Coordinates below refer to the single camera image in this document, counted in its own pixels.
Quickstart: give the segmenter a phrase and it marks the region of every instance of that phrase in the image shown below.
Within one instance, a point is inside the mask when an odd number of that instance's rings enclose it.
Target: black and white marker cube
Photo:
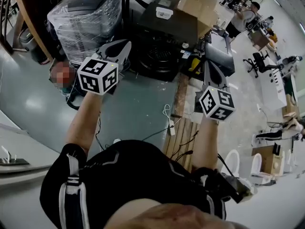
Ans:
[[[100,59],[86,58],[77,74],[84,91],[104,95],[119,82],[119,65]]]
[[[204,115],[210,119],[225,121],[235,111],[231,94],[211,86],[205,90],[199,102]]]

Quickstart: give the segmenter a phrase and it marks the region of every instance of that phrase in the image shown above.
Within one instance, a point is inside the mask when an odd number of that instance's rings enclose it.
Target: cardboard box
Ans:
[[[198,19],[198,37],[204,36],[217,22],[217,0],[180,0],[177,9]]]
[[[274,146],[257,147],[252,149],[252,155],[260,154],[262,156],[261,172],[271,175],[278,175],[281,169],[282,154],[274,154]]]
[[[283,118],[290,120],[291,118],[299,117],[299,108],[296,105],[294,98],[290,94],[286,94],[287,106],[282,108]]]

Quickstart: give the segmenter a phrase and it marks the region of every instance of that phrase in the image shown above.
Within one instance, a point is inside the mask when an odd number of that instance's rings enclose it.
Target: black shirt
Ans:
[[[148,198],[160,203],[193,205],[225,218],[224,203],[206,191],[199,180],[152,144],[120,141],[89,161],[82,148],[67,144],[49,169],[41,187],[41,206],[61,228],[59,193],[70,176],[69,158],[79,163],[79,179],[86,187],[90,228],[102,228],[125,203]]]

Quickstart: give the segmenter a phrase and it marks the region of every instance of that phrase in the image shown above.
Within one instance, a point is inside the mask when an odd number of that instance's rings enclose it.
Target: office chair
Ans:
[[[259,71],[260,73],[264,73],[268,70],[271,70],[271,69],[279,69],[279,70],[282,70],[284,68],[284,65],[281,64],[281,65],[265,65],[264,63],[264,60],[265,58],[269,57],[269,54],[268,52],[266,51],[266,56],[262,55],[259,53],[259,52],[255,52],[253,53],[253,58],[254,58],[254,62],[252,61],[252,59],[244,59],[243,61],[244,62],[248,62],[252,68],[250,70],[248,70],[248,73],[250,73],[252,70],[255,71],[255,77],[257,78],[258,77],[258,74],[257,72]]]

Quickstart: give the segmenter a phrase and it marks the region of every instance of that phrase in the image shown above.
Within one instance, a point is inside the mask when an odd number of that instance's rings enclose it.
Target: plastic wrap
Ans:
[[[76,64],[112,40],[122,0],[63,0],[48,14],[67,58]]]

